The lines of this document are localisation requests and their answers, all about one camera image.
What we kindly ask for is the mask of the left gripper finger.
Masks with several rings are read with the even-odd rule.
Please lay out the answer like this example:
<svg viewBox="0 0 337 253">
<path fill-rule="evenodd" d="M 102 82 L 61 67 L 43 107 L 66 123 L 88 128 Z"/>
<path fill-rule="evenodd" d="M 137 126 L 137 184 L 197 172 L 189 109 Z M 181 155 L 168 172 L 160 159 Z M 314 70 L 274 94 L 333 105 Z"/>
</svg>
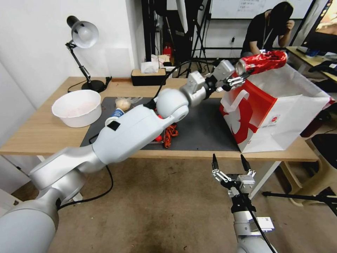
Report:
<svg viewBox="0 0 337 253">
<path fill-rule="evenodd" d="M 217 83 L 216 92 L 222 92 L 222 91 L 231 91 L 237 87 L 240 87 L 244 84 L 244 79 L 227 79 L 222 80 Z"/>
<path fill-rule="evenodd" d="M 250 76 L 250 72 L 243 73 L 238 76 L 236 73 L 227 79 L 227 82 L 243 82 L 247 77 Z"/>
</svg>

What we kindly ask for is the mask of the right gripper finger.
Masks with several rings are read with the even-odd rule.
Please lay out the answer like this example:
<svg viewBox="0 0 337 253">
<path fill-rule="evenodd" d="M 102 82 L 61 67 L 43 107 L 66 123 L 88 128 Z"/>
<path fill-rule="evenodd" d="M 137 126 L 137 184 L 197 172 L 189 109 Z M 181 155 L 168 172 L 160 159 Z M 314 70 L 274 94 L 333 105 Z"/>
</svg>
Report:
<svg viewBox="0 0 337 253">
<path fill-rule="evenodd" d="M 246 172 L 246 175 L 254 177 L 256 174 L 256 171 L 251 169 L 249 162 L 246 160 L 246 158 L 242 154 L 240 155 L 240 158 L 241 158 L 242 166 Z"/>
<path fill-rule="evenodd" d="M 228 177 L 225 173 L 219 170 L 218 161 L 216 155 L 212 155 L 212 175 L 220 184 L 232 184 L 232 179 Z"/>
</svg>

